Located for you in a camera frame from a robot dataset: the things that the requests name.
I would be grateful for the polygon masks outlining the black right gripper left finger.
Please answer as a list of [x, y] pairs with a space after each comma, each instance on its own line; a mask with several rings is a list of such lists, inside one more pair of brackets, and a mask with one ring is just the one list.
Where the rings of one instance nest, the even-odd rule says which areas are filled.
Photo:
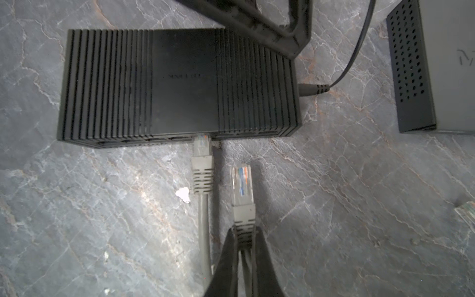
[[239, 245], [235, 228], [227, 232], [215, 274], [204, 297], [237, 297]]

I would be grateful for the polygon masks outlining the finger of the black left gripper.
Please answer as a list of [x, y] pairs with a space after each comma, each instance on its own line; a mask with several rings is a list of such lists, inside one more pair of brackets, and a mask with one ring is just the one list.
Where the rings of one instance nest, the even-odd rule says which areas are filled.
[[255, 1], [188, 0], [180, 3], [288, 59], [295, 59], [311, 40], [312, 1], [290, 1], [287, 26], [266, 18]]

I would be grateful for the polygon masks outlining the black ribbed network switch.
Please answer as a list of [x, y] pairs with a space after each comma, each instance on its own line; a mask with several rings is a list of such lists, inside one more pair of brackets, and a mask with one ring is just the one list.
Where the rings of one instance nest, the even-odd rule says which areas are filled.
[[108, 149], [301, 125], [294, 62], [230, 30], [68, 32], [59, 141]]

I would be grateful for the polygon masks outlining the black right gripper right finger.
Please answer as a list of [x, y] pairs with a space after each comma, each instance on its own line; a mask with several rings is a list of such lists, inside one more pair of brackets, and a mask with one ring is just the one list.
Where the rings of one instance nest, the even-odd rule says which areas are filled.
[[251, 263], [252, 296], [284, 297], [261, 227], [252, 232]]

